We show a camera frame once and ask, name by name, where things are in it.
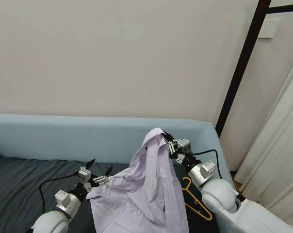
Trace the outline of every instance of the black cable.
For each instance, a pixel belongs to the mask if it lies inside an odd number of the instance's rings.
[[[58,181],[58,180],[62,180],[62,179],[66,179],[66,178],[69,178],[69,177],[72,177],[72,176],[76,176],[78,173],[75,172],[69,176],[63,176],[63,177],[59,177],[59,178],[55,178],[55,179],[51,179],[51,180],[47,180],[47,181],[43,181],[40,186],[39,186],[39,192],[40,192],[40,195],[41,195],[41,199],[42,199],[42,214],[45,213],[45,200],[44,200],[44,194],[42,192],[42,185],[44,185],[45,183],[47,182],[52,182],[52,181]]]
[[[220,167],[219,167],[219,156],[218,156],[218,152],[214,149],[212,150],[206,150],[206,151],[203,151],[203,152],[200,152],[200,153],[191,153],[191,154],[186,154],[186,155],[201,155],[201,154],[206,154],[206,153],[209,153],[209,152],[215,152],[215,156],[216,156],[216,166],[218,167],[218,173],[219,173],[219,177],[222,179],[222,176],[221,176],[221,173],[220,173]]]

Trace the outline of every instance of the lavender shirt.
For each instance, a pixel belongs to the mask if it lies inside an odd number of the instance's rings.
[[[129,168],[88,195],[97,233],[188,233],[181,185],[160,128],[151,130]]]

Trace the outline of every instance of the metal bracket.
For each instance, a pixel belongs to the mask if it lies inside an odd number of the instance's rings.
[[[93,181],[95,183],[98,183],[99,186],[101,186],[103,184],[106,184],[109,181],[109,179],[107,176],[99,176],[97,178],[94,178]]]

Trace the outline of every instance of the light switch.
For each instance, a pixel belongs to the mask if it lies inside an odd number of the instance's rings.
[[[279,24],[279,18],[266,17],[258,38],[273,38]]]

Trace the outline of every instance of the hanger hook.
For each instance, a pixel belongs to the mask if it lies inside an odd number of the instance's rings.
[[[189,178],[189,177],[183,177],[182,178],[183,180],[188,180],[189,181],[189,183],[187,184],[187,186],[185,187],[185,188],[182,188],[182,190],[185,190],[185,191],[188,191],[189,190],[189,187],[190,187],[190,185],[191,185],[191,183],[192,183],[192,180]]]

